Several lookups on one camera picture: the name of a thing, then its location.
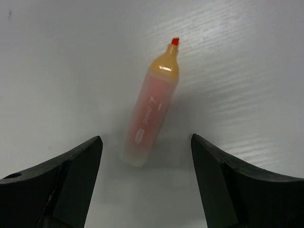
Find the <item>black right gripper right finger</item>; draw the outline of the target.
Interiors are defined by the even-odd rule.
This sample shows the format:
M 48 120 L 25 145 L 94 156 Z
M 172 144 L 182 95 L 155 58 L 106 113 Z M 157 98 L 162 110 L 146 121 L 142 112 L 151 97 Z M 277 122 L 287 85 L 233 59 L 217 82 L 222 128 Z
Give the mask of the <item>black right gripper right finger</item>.
M 261 169 L 198 134 L 191 151 L 209 228 L 301 228 L 304 180 Z

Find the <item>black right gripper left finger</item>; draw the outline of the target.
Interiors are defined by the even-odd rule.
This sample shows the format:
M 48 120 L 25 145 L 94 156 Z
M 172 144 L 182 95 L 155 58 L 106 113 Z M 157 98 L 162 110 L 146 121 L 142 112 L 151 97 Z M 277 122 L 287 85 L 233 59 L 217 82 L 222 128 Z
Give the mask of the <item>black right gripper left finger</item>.
M 102 156 L 100 136 L 0 180 L 2 228 L 83 228 Z

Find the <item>pink highlighter body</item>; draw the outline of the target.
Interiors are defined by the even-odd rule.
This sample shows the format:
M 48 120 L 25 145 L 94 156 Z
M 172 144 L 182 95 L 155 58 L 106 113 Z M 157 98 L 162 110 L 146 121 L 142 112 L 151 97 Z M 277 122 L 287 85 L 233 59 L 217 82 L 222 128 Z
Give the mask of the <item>pink highlighter body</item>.
M 166 116 L 179 81 L 179 41 L 173 38 L 147 70 L 120 154 L 130 165 L 144 165 Z

